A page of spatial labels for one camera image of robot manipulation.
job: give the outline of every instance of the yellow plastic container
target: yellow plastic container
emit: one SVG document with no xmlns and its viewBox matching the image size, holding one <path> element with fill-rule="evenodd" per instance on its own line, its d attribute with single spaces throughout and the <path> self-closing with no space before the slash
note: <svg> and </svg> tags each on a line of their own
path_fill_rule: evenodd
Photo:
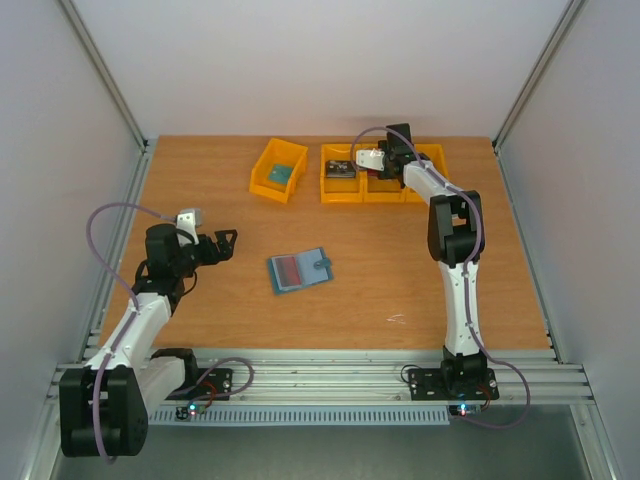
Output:
<svg viewBox="0 0 640 480">
<path fill-rule="evenodd" d="M 249 191 L 256 195 L 287 203 L 296 190 L 296 183 L 307 170 L 309 149 L 285 142 L 279 138 L 269 140 L 251 170 Z"/>
<path fill-rule="evenodd" d="M 420 153 L 424 153 L 431 159 L 433 166 L 436 167 L 445 178 L 449 178 L 449 170 L 447 169 L 447 162 L 444 158 L 444 149 L 442 145 L 418 143 L 416 144 L 416 150 Z M 404 188 L 404 201 L 407 203 L 424 203 L 424 200 L 420 195 L 414 192 L 409 187 Z"/>
<path fill-rule="evenodd" d="M 361 143 L 355 151 L 376 148 L 376 143 Z M 356 178 L 326 178 L 326 163 L 329 160 L 349 160 L 348 143 L 325 144 L 320 152 L 320 200 L 322 203 L 424 203 L 416 192 L 401 188 L 398 180 L 380 180 L 367 172 L 359 172 Z M 449 171 L 442 145 L 417 144 L 416 149 L 426 154 L 436 169 L 446 178 Z"/>
<path fill-rule="evenodd" d="M 357 149 L 373 148 L 374 144 L 358 144 Z M 322 203 L 362 203 L 367 174 L 358 172 L 355 178 L 326 178 L 327 162 L 349 160 L 348 143 L 328 143 L 320 147 L 320 201 Z"/>
</svg>

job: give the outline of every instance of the orange wooden surface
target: orange wooden surface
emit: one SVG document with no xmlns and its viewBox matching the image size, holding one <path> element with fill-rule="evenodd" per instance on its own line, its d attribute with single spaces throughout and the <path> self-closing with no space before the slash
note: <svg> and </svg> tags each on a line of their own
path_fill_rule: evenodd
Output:
<svg viewBox="0 0 640 480">
<path fill-rule="evenodd" d="M 320 203 L 320 144 L 341 137 L 282 137 L 309 146 L 309 166 L 289 204 L 252 195 L 251 168 L 266 137 L 161 137 L 141 204 L 166 214 L 201 207 L 200 232 L 235 228 L 229 262 L 198 270 L 198 286 L 157 337 L 158 347 L 440 349 L 446 331 L 440 272 L 426 246 L 425 205 Z M 416 138 L 444 147 L 451 180 L 480 192 L 486 249 L 478 274 L 483 338 L 493 349 L 546 349 L 543 321 L 491 144 L 487 138 Z M 138 213 L 121 273 L 145 258 Z M 322 246 L 335 280 L 275 296 L 273 255 Z M 120 320 L 116 287 L 103 340 Z"/>
</svg>

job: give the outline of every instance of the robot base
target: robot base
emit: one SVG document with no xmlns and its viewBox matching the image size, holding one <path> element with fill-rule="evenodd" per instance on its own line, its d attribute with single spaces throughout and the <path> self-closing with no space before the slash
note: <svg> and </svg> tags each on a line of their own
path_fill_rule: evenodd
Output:
<svg viewBox="0 0 640 480">
<path fill-rule="evenodd" d="M 456 382 L 457 395 L 449 393 L 445 387 L 444 375 L 439 368 L 412 368 L 407 370 L 407 374 L 411 400 L 460 400 L 463 402 L 486 400 L 486 393 L 478 386 L 484 387 L 491 400 L 500 398 L 496 376 L 492 369 L 487 369 L 486 378 L 480 382 Z"/>
</svg>

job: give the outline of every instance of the purple cable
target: purple cable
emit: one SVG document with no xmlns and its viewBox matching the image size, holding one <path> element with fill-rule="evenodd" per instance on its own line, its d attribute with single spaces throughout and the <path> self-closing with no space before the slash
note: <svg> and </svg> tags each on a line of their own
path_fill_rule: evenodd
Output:
<svg viewBox="0 0 640 480">
<path fill-rule="evenodd" d="M 464 193 L 464 191 L 462 191 L 461 189 L 455 187 L 454 185 L 452 185 L 451 183 L 449 183 L 449 181 L 444 178 L 442 176 L 442 174 L 440 172 L 438 172 L 435 169 L 429 168 L 429 166 L 427 166 L 427 164 L 424 162 L 424 160 L 422 160 L 422 158 L 420 158 L 420 154 L 418 153 L 418 151 L 416 150 L 415 146 L 402 134 L 396 132 L 395 130 L 390 129 L 389 127 L 372 127 L 372 128 L 367 128 L 366 130 L 364 130 L 362 133 L 360 133 L 360 135 L 358 135 L 353 142 L 351 143 L 351 150 L 350 150 L 350 154 L 349 154 L 349 159 L 351 159 L 351 162 L 353 163 L 353 150 L 356 146 L 356 144 L 358 143 L 358 141 L 367 133 L 369 132 L 374 132 L 374 131 L 380 131 L 383 130 L 385 132 L 389 132 L 392 135 L 395 135 L 396 137 L 398 137 L 405 145 L 407 145 L 407 147 L 409 147 L 411 149 L 411 153 L 413 153 L 413 155 L 416 157 L 416 160 L 418 161 L 418 164 L 420 164 L 421 167 L 423 167 L 425 169 L 425 171 L 431 175 L 431 177 L 438 182 L 438 184 L 442 187 L 444 187 L 446 190 L 449 190 L 450 192 L 454 193 L 455 195 L 459 196 L 460 198 L 462 198 L 462 200 L 464 200 L 465 202 L 467 202 L 467 205 L 469 205 L 469 208 L 471 208 L 471 211 L 473 213 L 473 217 L 476 220 L 476 225 L 477 225 L 477 234 L 476 234 L 476 243 L 473 246 L 473 250 L 471 251 L 471 253 L 469 254 L 469 256 L 465 259 L 464 263 L 462 264 L 462 273 L 463 273 L 463 277 L 464 277 L 464 309 L 465 309 L 465 313 L 467 316 L 467 326 L 469 327 L 469 331 L 471 332 L 471 336 L 473 337 L 473 340 L 476 342 L 476 344 L 478 345 L 478 348 L 480 349 L 480 351 L 485 355 L 485 357 L 487 357 L 487 360 L 489 360 L 491 363 L 494 363 L 496 365 L 503 365 L 505 367 L 510 368 L 511 370 L 513 370 L 522 380 L 522 385 L 524 386 L 526 395 L 527 395 L 527 401 L 524 407 L 524 411 L 522 412 L 522 414 L 513 422 L 508 423 L 506 425 L 493 425 L 490 423 L 485 423 L 485 422 L 481 422 L 478 420 L 473 420 L 472 418 L 469 417 L 459 417 L 461 420 L 465 420 L 469 423 L 473 423 L 474 425 L 479 425 L 481 427 L 485 427 L 485 428 L 489 428 L 492 430 L 506 430 L 509 428 L 513 428 L 513 427 L 517 427 L 518 425 L 520 425 L 522 422 L 524 422 L 524 420 L 527 418 L 527 415 L 529 414 L 529 410 L 531 409 L 531 390 L 529 388 L 529 382 L 527 382 L 527 379 L 524 377 L 524 374 L 520 371 L 520 369 L 518 367 L 516 367 L 515 365 L 513 365 L 512 363 L 509 362 L 505 362 L 504 360 L 496 360 L 494 359 L 489 352 L 487 351 L 487 349 L 485 348 L 485 346 L 482 344 L 482 342 L 480 341 L 480 338 L 478 338 L 478 335 L 476 334 L 474 328 L 473 328 L 473 319 L 471 317 L 471 295 L 470 295 L 470 286 L 469 286 L 469 263 L 473 261 L 473 258 L 478 254 L 478 252 L 480 251 L 480 245 L 482 243 L 482 220 L 480 218 L 480 212 L 478 211 L 478 208 L 476 207 L 476 205 L 471 201 L 471 199 L 469 198 L 469 196 Z"/>
<path fill-rule="evenodd" d="M 209 375 L 213 371 L 214 368 L 218 368 L 220 365 L 224 365 L 225 363 L 229 363 L 229 362 L 242 363 L 245 367 L 247 367 L 249 369 L 249 379 L 240 388 L 237 388 L 236 390 L 231 390 L 230 392 L 216 393 L 214 398 L 230 397 L 231 395 L 236 395 L 238 393 L 244 392 L 253 383 L 253 377 L 255 376 L 255 373 L 256 373 L 255 370 L 253 369 L 253 365 L 251 365 L 251 362 L 249 360 L 243 357 L 228 357 L 228 358 L 221 358 L 220 360 L 215 362 L 213 365 L 211 365 L 209 368 L 207 368 L 207 370 L 205 370 L 205 372 L 202 375 L 200 375 L 200 378 L 196 380 L 196 383 L 194 386 L 183 388 L 182 390 L 176 390 L 171 394 L 171 396 L 185 395 L 189 393 L 191 390 L 193 390 L 198 385 L 200 385 L 204 381 L 204 379 L 207 378 L 207 375 Z"/>
<path fill-rule="evenodd" d="M 118 345 L 120 344 L 120 342 L 126 335 L 127 331 L 131 327 L 131 324 L 135 320 L 136 316 L 138 315 L 138 310 L 140 309 L 140 304 L 138 302 L 138 299 L 136 298 L 136 294 L 133 292 L 131 287 L 129 287 L 127 282 L 120 275 L 118 275 L 118 273 L 113 268 L 111 268 L 111 266 L 102 258 L 102 256 L 98 252 L 98 249 L 93 243 L 93 237 L 91 236 L 91 227 L 93 226 L 93 221 L 95 220 L 96 216 L 100 212 L 107 210 L 109 208 L 114 208 L 114 207 L 135 208 L 136 210 L 140 210 L 141 212 L 148 213 L 149 215 L 160 218 L 162 220 L 175 222 L 174 217 L 168 217 L 158 212 L 154 212 L 153 210 L 150 210 L 146 207 L 136 205 L 135 203 L 127 203 L 127 202 L 107 203 L 97 208 L 96 210 L 94 210 L 94 212 L 89 216 L 89 219 L 87 220 L 85 233 L 87 237 L 87 245 L 89 245 L 89 250 L 91 250 L 91 253 L 93 254 L 93 256 L 96 257 L 96 259 L 98 260 L 98 263 L 100 263 L 100 265 L 102 265 L 107 270 L 107 272 L 109 272 L 109 274 L 111 274 L 111 276 L 115 278 L 115 280 L 124 287 L 124 289 L 127 291 L 127 294 L 131 298 L 131 301 L 133 302 L 133 306 L 134 306 L 134 310 L 131 312 L 124 326 L 120 329 L 120 331 L 118 332 L 118 335 L 116 335 L 116 338 L 113 340 L 113 343 L 109 347 L 111 351 L 118 348 Z M 102 426 L 100 425 L 100 386 L 102 385 L 102 377 L 104 376 L 104 372 L 111 358 L 112 358 L 112 354 L 107 353 L 102 359 L 102 363 L 100 364 L 100 367 L 98 368 L 98 372 L 96 373 L 96 379 L 93 385 L 93 395 L 92 395 L 93 406 L 91 410 L 91 416 L 93 418 L 93 433 L 96 440 L 96 447 L 98 449 L 98 453 L 108 465 L 113 464 L 116 461 L 116 457 L 109 456 L 109 454 L 107 453 L 104 447 L 104 442 L 102 440 Z"/>
</svg>

